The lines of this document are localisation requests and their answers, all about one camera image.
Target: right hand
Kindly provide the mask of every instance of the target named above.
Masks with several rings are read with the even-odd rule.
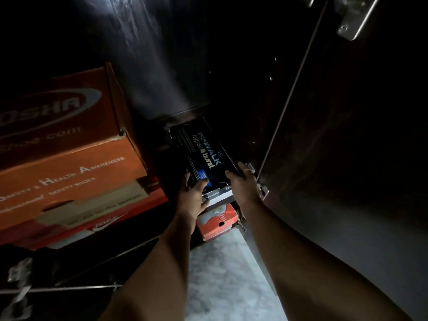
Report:
[[[257,191],[256,178],[251,173],[250,169],[242,162],[238,162],[238,167],[243,173],[243,178],[233,172],[226,171],[226,177],[230,179],[233,197],[236,202],[241,207],[245,204],[261,202]]]

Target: hand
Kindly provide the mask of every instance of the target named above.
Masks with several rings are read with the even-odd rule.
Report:
[[[186,221],[190,223],[190,233],[193,233],[196,227],[196,219],[198,215],[207,208],[210,201],[206,200],[202,203],[202,191],[208,184],[208,179],[205,178],[199,180],[197,184],[190,189],[187,185],[189,177],[190,172],[186,172],[181,181],[179,194],[177,196],[176,214],[183,216]]]
[[[257,191],[256,178],[242,162],[238,162],[238,167],[242,170],[244,178],[228,170],[226,171],[226,177],[230,179],[233,197],[236,202],[241,208],[247,203],[261,202],[259,192]]]

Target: forearm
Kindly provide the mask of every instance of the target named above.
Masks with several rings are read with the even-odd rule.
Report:
[[[184,320],[191,231],[177,214],[100,320]]]
[[[407,316],[366,278],[291,227],[262,202],[241,206],[290,321]]]

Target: screw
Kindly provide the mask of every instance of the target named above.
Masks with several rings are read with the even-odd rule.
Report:
[[[340,26],[337,30],[338,33],[346,32],[348,30],[348,25]]]

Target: left hand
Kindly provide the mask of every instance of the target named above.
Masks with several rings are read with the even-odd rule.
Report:
[[[202,191],[208,184],[208,179],[205,178],[199,180],[198,183],[190,189],[187,185],[189,177],[190,172],[186,172],[181,181],[179,194],[177,196],[176,214],[183,216],[186,221],[190,223],[190,233],[193,233],[196,227],[196,219],[198,215],[201,214],[209,205],[209,200],[206,200],[202,204]]]

